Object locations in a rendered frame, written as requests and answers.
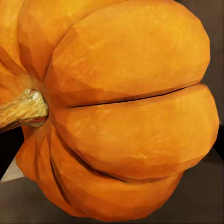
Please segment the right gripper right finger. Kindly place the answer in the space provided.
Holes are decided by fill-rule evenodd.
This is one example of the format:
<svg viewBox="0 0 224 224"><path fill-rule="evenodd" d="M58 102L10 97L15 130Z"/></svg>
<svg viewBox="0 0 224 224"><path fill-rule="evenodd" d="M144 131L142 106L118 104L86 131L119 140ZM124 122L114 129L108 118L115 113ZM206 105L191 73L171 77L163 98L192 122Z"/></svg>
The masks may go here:
<svg viewBox="0 0 224 224"><path fill-rule="evenodd" d="M217 140L215 141L213 147L224 162L224 126L222 125L219 125Z"/></svg>

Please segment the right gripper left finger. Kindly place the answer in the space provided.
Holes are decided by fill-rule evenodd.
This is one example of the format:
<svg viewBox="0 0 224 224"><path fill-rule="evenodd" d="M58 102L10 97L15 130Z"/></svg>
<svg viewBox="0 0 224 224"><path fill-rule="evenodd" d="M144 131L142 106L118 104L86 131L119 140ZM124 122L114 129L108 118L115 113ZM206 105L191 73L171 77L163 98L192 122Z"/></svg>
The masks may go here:
<svg viewBox="0 0 224 224"><path fill-rule="evenodd" d="M0 133L0 180L24 143L22 127Z"/></svg>

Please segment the pumpkin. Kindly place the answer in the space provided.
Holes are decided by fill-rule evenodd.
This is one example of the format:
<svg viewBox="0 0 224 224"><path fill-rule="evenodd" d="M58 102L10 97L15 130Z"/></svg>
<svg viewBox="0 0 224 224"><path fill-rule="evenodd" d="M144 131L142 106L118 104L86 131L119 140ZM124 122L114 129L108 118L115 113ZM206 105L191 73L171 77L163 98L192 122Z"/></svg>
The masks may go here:
<svg viewBox="0 0 224 224"><path fill-rule="evenodd" d="M0 0L0 133L71 216L141 219L211 150L210 40L173 0Z"/></svg>

